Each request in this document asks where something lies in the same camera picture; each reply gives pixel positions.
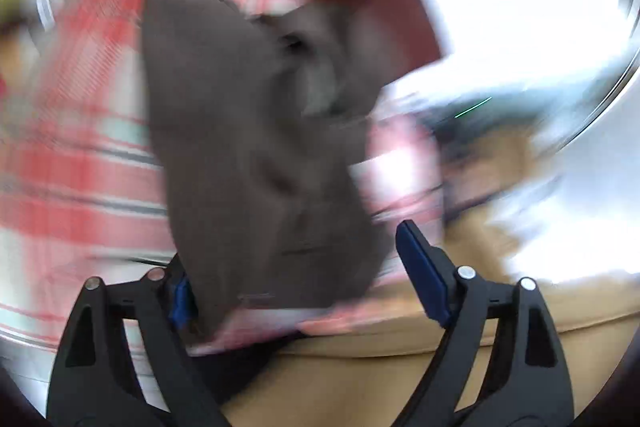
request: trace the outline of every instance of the green line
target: green line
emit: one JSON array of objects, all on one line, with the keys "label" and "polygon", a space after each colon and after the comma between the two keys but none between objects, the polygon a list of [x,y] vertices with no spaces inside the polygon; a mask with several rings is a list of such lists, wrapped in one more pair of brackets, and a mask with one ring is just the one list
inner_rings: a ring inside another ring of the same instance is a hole
[{"label": "green line", "polygon": [[462,116],[465,113],[468,113],[469,111],[471,111],[472,109],[475,109],[476,107],[480,107],[483,103],[489,102],[489,100],[491,100],[492,97],[489,97],[486,100],[482,100],[482,102],[480,103],[476,103],[476,105],[474,105],[474,107],[469,107],[466,111],[461,112],[460,114],[455,115],[453,118],[457,118],[459,116]]}]

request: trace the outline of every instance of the tan fabric surface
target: tan fabric surface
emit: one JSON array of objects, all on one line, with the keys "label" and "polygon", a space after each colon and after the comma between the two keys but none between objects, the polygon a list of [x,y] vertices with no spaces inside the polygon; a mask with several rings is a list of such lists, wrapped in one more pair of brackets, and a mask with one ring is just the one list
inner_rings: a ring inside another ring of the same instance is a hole
[{"label": "tan fabric surface", "polygon": [[[640,316],[561,335],[576,413],[607,381]],[[473,403],[488,363],[483,347],[458,407]],[[431,354],[370,359],[281,355],[225,407],[234,427],[388,427],[415,389]]]},{"label": "tan fabric surface", "polygon": [[494,167],[501,190],[534,174],[537,158],[529,146],[534,129],[527,125],[501,125],[472,144],[473,153]]},{"label": "tan fabric surface", "polygon": [[[467,227],[468,239],[463,239],[461,231],[459,245],[451,248],[452,244],[447,243],[445,246],[453,263],[470,264],[486,279],[505,280],[499,271],[500,248],[496,246],[505,243],[499,237],[500,233],[490,237],[488,227],[481,227],[472,218],[465,220],[460,226]],[[562,284],[541,282],[540,288],[560,332],[593,326],[640,312],[638,274],[619,272]],[[405,310],[414,309],[415,315],[362,327],[344,335],[305,339],[291,344],[286,351],[326,357],[384,357],[434,351],[440,342],[442,329],[436,322],[424,316],[420,302],[409,283],[396,285],[394,291],[399,299],[405,301],[402,307]],[[490,345],[494,334],[495,325],[487,323],[482,344]]]}]

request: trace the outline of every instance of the plaid blanket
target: plaid blanket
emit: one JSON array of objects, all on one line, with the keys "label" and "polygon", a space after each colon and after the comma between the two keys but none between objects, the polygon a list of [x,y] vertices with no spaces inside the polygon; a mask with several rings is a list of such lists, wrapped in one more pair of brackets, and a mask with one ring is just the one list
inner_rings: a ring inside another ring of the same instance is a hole
[{"label": "plaid blanket", "polygon": [[[249,14],[276,14],[303,0],[235,1]],[[57,344],[87,277],[137,279],[149,266],[135,261],[166,263],[175,253],[162,171],[146,136],[141,2],[69,0],[37,71],[4,103],[0,331],[6,335]],[[433,140],[422,139],[433,153]],[[419,211],[427,221],[439,219],[440,200]],[[398,263],[389,271],[402,277]],[[134,329],[127,331],[139,346]],[[255,341],[255,333],[239,325],[216,349]]]}]

